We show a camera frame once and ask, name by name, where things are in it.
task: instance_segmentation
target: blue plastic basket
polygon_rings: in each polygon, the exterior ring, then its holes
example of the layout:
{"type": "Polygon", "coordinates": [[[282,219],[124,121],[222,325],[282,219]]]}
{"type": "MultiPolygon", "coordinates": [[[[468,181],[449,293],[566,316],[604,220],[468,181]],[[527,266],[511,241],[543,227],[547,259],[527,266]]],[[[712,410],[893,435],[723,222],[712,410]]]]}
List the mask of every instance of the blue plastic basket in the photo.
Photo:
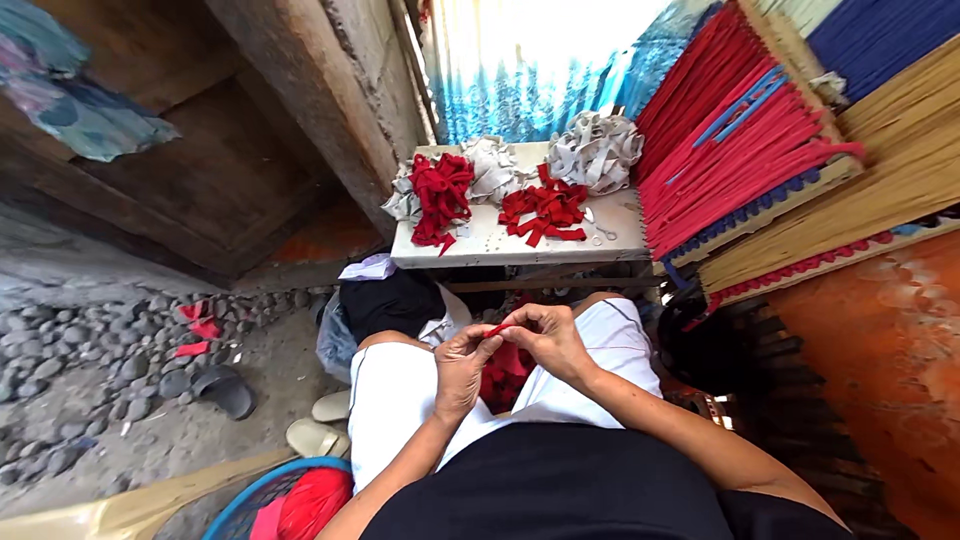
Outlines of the blue plastic basket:
{"type": "Polygon", "coordinates": [[[303,457],[284,463],[233,498],[207,528],[202,540],[247,540],[256,511],[286,495],[304,473],[318,467],[351,472],[350,462],[340,457],[303,457]]]}

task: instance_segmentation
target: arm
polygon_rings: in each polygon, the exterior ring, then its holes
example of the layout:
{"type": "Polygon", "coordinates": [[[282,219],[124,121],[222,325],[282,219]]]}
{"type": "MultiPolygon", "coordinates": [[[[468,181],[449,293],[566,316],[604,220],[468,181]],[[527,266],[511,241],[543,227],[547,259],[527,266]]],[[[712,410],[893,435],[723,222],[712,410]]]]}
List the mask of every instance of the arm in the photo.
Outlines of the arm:
{"type": "Polygon", "coordinates": [[[326,524],[315,540],[354,540],[397,491],[437,468],[453,433],[476,404],[480,372],[503,338],[480,341],[493,325],[473,325],[441,344],[437,360],[437,398],[434,412],[414,432],[399,454],[370,484],[357,493],[326,524]]]}
{"type": "Polygon", "coordinates": [[[589,356],[569,307],[528,304],[501,335],[598,405],[620,424],[648,433],[696,463],[720,489],[753,491],[803,503],[843,522],[800,477],[763,450],[688,410],[672,405],[599,367],[589,356]],[[522,325],[536,323],[539,332],[522,325]]]}

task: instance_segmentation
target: wooden door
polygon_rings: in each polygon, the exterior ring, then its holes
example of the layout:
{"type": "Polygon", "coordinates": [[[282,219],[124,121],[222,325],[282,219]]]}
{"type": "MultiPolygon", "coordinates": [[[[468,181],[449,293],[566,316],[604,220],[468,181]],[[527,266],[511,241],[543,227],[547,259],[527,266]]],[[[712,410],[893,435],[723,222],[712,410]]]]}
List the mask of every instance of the wooden door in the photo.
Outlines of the wooden door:
{"type": "Polygon", "coordinates": [[[55,222],[70,213],[73,228],[137,255],[231,279],[324,206],[356,208],[202,2],[35,3],[90,46],[91,78],[160,113],[182,138],[87,160],[0,98],[0,183],[33,211],[46,207],[55,222]]]}

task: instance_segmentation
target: orange wall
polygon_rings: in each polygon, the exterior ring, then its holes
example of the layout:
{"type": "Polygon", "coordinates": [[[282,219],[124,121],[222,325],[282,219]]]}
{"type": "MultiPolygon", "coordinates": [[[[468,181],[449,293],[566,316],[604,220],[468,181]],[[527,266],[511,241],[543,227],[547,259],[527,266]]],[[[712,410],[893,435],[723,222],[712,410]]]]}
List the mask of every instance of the orange wall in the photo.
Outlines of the orange wall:
{"type": "Polygon", "coordinates": [[[922,538],[960,538],[960,232],[774,291],[826,399],[922,538]]]}

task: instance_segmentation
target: hand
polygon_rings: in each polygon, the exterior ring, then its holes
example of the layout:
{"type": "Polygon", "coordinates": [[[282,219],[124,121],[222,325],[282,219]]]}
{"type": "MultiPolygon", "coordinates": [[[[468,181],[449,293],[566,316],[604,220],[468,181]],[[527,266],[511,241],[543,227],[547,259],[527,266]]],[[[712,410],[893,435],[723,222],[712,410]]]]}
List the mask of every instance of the hand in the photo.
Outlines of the hand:
{"type": "Polygon", "coordinates": [[[587,353],[567,306],[527,304],[503,322],[517,325],[500,333],[504,339],[526,349],[543,369],[574,388],[580,389],[586,377],[599,369],[587,353]],[[530,322],[536,323],[538,332],[524,328],[530,322]]]}
{"type": "Polygon", "coordinates": [[[436,414],[441,419],[459,423],[476,404],[483,366],[503,344],[499,335],[483,339],[483,332],[492,328],[493,325],[468,326],[434,351],[437,360],[436,414]]]}

